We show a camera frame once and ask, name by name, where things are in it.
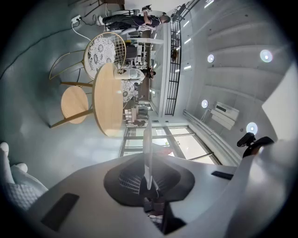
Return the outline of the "white air conditioner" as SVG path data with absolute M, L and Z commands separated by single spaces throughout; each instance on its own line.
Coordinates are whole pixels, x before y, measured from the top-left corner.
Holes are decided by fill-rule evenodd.
M 221 102 L 217 102 L 215 108 L 211 110 L 211 115 L 211 118 L 214 121 L 226 129 L 231 130 L 238 119 L 239 110 Z

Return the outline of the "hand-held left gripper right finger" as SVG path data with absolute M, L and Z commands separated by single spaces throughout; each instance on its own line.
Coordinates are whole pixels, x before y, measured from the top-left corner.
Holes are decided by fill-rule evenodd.
M 161 160 L 185 168 L 194 176 L 195 183 L 186 198 L 170 204 L 174 215 L 186 226 L 173 232 L 172 238 L 226 238 L 226 229 L 231 212 L 221 206 L 222 195 L 229 180 L 219 178 L 214 171 L 234 174 L 233 166 L 211 165 L 171 156 L 155 154 L 153 162 Z

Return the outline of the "round wooden table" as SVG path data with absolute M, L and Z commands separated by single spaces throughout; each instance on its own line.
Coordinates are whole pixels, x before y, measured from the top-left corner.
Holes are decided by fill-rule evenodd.
M 93 84 L 61 82 L 62 85 L 70 86 L 61 99 L 64 119 L 51 125 L 50 128 L 72 120 L 82 122 L 88 115 L 94 115 L 104 135 L 116 136 L 122 124 L 123 95 L 121 80 L 114 77 L 115 69 L 113 63 L 101 66 Z

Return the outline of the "person's white shoe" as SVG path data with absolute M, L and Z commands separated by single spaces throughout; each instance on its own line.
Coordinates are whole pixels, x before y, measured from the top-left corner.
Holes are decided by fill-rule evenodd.
M 13 165 L 13 166 L 11 166 L 11 170 L 12 169 L 14 169 L 14 170 L 18 169 L 24 173 L 27 173 L 27 171 L 28 171 L 28 167 L 25 163 L 19 163 L 19 164 Z
M 6 142 L 0 143 L 0 175 L 6 183 L 13 183 L 11 169 L 8 159 L 9 145 Z

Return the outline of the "white flat panel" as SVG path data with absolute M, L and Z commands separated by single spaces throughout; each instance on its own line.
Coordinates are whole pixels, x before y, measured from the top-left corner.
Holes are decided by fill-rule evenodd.
M 292 65 L 263 104 L 277 141 L 252 151 L 244 194 L 230 221 L 235 238 L 283 237 L 298 224 L 298 68 Z

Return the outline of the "person's checked shirt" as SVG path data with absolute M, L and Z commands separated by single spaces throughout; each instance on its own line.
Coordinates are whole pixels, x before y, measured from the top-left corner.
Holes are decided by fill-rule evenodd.
M 5 196 L 13 205 L 25 211 L 48 191 L 38 179 L 22 170 L 14 170 L 12 178 L 14 183 L 4 182 Z

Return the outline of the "black metal grille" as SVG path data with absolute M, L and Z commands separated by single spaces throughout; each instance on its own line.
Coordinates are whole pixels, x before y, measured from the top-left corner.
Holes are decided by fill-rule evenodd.
M 170 21 L 170 68 L 169 83 L 166 93 L 165 115 L 174 116 L 181 71 L 181 21 L 186 4 L 178 6 L 171 15 Z

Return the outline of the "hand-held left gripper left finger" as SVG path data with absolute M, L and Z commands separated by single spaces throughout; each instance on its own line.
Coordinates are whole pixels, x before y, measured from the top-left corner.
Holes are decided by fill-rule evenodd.
M 105 174 L 132 159 L 125 156 L 84 167 L 51 187 L 31 206 L 28 216 L 42 238 L 161 238 L 161 232 L 141 207 L 122 206 L 104 188 Z M 58 231 L 42 219 L 66 194 L 79 197 Z

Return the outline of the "white jug with blue lid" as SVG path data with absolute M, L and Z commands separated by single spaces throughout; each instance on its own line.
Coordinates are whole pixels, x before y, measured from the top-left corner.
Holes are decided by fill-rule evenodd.
M 141 70 L 136 68 L 122 68 L 114 70 L 115 79 L 137 79 L 141 80 L 144 78 L 144 74 Z

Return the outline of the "glass window wall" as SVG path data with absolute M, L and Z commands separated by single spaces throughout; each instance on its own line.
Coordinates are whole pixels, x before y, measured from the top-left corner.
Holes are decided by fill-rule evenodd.
M 120 156 L 141 153 L 144 144 L 144 128 L 128 128 L 125 131 Z M 153 146 L 162 146 L 168 155 L 200 163 L 220 165 L 215 153 L 188 127 L 164 126 L 152 128 Z

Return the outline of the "white ceiling pipes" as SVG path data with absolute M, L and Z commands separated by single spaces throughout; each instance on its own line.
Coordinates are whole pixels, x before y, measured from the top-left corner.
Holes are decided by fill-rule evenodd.
M 189 122 L 189 128 L 200 138 L 200 140 L 208 147 L 217 157 L 222 165 L 239 166 L 241 163 L 240 155 L 214 130 L 210 129 L 202 121 L 183 111 L 184 117 Z

